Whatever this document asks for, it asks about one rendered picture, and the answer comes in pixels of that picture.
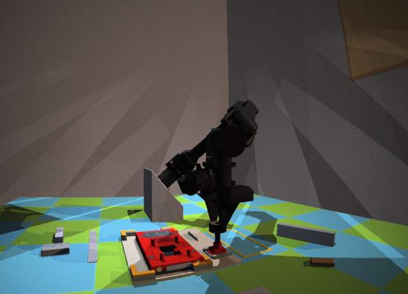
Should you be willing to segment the black tyre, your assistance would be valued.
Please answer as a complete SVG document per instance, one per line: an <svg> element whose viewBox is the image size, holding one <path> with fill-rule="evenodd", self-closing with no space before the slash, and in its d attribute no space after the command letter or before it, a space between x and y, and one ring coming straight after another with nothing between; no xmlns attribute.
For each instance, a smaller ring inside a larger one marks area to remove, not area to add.
<svg viewBox="0 0 408 294"><path fill-rule="evenodd" d="M226 232L225 229L220 229L219 221L211 221L209 222L209 232L210 233L224 233Z"/></svg>

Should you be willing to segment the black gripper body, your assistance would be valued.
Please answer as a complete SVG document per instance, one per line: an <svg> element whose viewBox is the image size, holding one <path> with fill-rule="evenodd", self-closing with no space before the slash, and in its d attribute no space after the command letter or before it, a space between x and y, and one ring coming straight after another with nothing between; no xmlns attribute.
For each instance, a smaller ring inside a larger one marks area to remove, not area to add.
<svg viewBox="0 0 408 294"><path fill-rule="evenodd" d="M200 194L218 194L219 201L223 203L253 202L254 191L252 188L245 185L235 185L235 181L231 180L232 167L236 167L236 163L232 163L232 158L206 158L203 166L205 164L209 164L212 168L215 187L207 186L200 190Z"/></svg>

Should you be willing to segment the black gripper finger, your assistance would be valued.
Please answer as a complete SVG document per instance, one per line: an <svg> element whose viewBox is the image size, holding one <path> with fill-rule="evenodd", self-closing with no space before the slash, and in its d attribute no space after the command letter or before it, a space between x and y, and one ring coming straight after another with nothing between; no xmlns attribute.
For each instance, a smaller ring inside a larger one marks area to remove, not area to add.
<svg viewBox="0 0 408 294"><path fill-rule="evenodd" d="M225 229L239 203L223 203L219 199L212 200L218 208L220 229Z"/></svg>
<svg viewBox="0 0 408 294"><path fill-rule="evenodd" d="M205 201L210 221L216 221L218 218L218 208L217 205L212 200L219 199L218 194L202 195L198 193L197 195L199 195Z"/></svg>

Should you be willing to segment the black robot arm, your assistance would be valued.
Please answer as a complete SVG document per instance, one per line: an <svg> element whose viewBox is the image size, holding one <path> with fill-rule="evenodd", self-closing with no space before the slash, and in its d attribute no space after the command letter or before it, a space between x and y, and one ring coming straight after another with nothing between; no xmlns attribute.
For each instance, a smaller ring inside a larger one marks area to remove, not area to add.
<svg viewBox="0 0 408 294"><path fill-rule="evenodd" d="M235 158L252 144L258 128L255 122L258 108L248 99L237 101L227 111L221 120L222 124L212 128L198 145L178 153L166 164L167 168L157 177L167 189L176 180L182 193L189 196L197 194L207 186L215 187L212 168L209 164L201 168L201 165L197 164L198 158L204 153L206 157L211 158ZM195 166L196 170L193 171Z"/></svg>

